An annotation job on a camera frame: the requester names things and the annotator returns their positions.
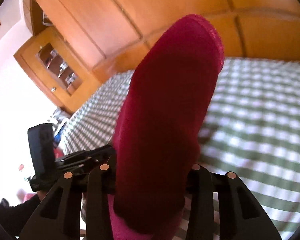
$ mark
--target red sock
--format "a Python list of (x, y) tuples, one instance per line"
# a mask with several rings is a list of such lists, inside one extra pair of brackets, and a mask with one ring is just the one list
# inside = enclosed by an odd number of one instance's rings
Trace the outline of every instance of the red sock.
[(203, 17), (188, 15), (136, 68), (113, 138), (114, 210), (135, 231), (160, 232), (180, 214), (223, 60), (216, 30)]

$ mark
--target white wall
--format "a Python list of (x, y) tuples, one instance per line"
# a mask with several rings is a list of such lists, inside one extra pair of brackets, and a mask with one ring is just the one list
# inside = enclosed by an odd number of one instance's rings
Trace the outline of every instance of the white wall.
[(4, 0), (0, 6), (0, 39), (21, 19), (22, 0)]
[(31, 163), (27, 129), (47, 122), (56, 106), (37, 88), (13, 57), (31, 37), (23, 20), (0, 40), (0, 200), (18, 204), (16, 192), (27, 188), (18, 171)]

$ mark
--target black sleeve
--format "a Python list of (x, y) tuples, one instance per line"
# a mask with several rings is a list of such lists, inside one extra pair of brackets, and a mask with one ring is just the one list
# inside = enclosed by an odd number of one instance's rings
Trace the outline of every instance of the black sleeve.
[(38, 195), (15, 207), (4, 207), (0, 204), (0, 224), (9, 235), (19, 236), (21, 230), (39, 204)]

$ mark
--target gingham cloth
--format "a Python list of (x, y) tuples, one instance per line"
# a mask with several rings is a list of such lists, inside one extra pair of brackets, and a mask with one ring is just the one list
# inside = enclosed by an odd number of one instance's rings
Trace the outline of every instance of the gingham cloth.
[[(132, 74), (112, 77), (74, 114), (62, 137), (66, 154), (111, 141)], [(226, 59), (198, 140), (199, 163), (236, 172), (288, 239), (300, 224), (300, 62)], [(185, 239), (190, 205), (186, 197), (175, 240)], [(218, 194), (214, 210), (218, 239)]]

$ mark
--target wooden headboard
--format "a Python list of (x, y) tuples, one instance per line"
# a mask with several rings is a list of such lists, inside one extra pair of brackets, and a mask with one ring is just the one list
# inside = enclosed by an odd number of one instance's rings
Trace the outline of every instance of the wooden headboard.
[(88, 70), (104, 82), (135, 68), (189, 13), (219, 31), (226, 56), (300, 61), (297, 0), (36, 0)]

